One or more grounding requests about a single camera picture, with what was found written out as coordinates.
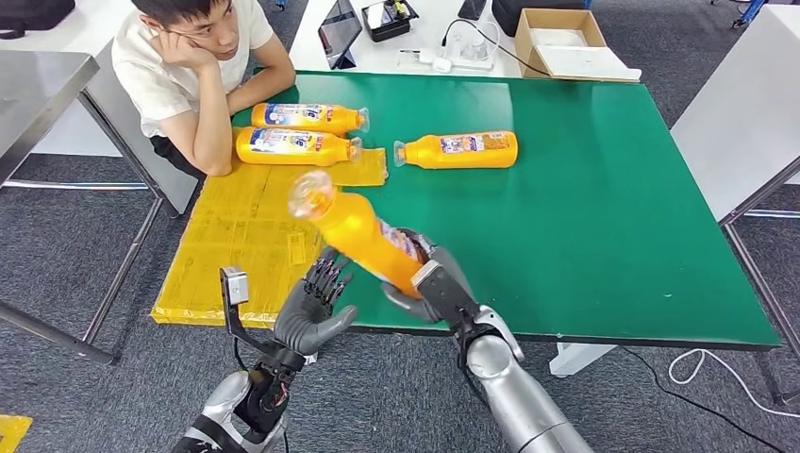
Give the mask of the person's right hand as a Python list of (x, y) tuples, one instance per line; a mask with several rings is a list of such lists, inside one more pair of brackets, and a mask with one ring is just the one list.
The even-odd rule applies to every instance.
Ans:
[(161, 31), (150, 41), (151, 45), (170, 65), (194, 71), (216, 66), (217, 59), (208, 50), (197, 47), (192, 41), (174, 32)]

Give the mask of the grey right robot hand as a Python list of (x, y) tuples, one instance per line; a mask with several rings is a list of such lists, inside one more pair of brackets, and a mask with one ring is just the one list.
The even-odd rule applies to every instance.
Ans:
[[(400, 231), (412, 240), (418, 252), (424, 258), (424, 261), (430, 259), (437, 261), (462, 286), (470, 297), (475, 297), (467, 277), (448, 249), (435, 244), (426, 235), (418, 233), (410, 228), (401, 227)], [(414, 299), (413, 297), (403, 294), (400, 290), (387, 282), (382, 282), (380, 288), (384, 296), (402, 311), (428, 323), (435, 323), (441, 320), (440, 314), (427, 300)]]

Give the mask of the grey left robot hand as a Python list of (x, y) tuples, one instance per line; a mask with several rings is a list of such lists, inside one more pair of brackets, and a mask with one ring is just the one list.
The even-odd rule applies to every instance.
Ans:
[(291, 289), (274, 325), (278, 341), (302, 356), (313, 356), (329, 340), (346, 331), (358, 308), (335, 311), (345, 286), (352, 280), (343, 272), (349, 259), (327, 246)]

